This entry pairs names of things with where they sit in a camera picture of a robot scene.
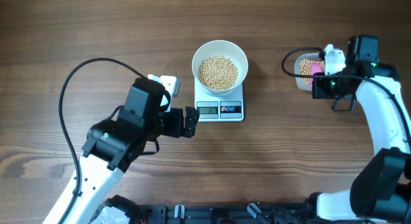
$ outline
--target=kitchen scale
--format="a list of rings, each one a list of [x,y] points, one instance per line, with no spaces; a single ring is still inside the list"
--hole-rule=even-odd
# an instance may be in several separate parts
[[[244,119],[243,84],[222,94],[206,92],[194,80],[195,107],[200,111],[200,122],[242,121]]]

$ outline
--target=wooden tabletop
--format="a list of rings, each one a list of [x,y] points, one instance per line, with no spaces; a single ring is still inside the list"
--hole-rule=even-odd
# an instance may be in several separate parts
[[[74,171],[57,107],[76,65],[110,57],[145,75],[177,76],[173,106],[193,106],[191,60],[217,39],[239,45],[249,59],[245,120],[199,123],[191,139],[160,137],[160,152],[139,157],[108,196],[221,205],[302,202],[312,192],[349,189],[373,156],[361,106],[331,111],[332,101],[296,87],[281,60],[298,47],[346,50],[352,35],[378,36],[380,60],[397,67],[410,108],[409,2],[0,0],[0,223],[40,223]],[[88,129],[124,104],[135,78],[109,62],[75,74],[64,117],[78,154]]]

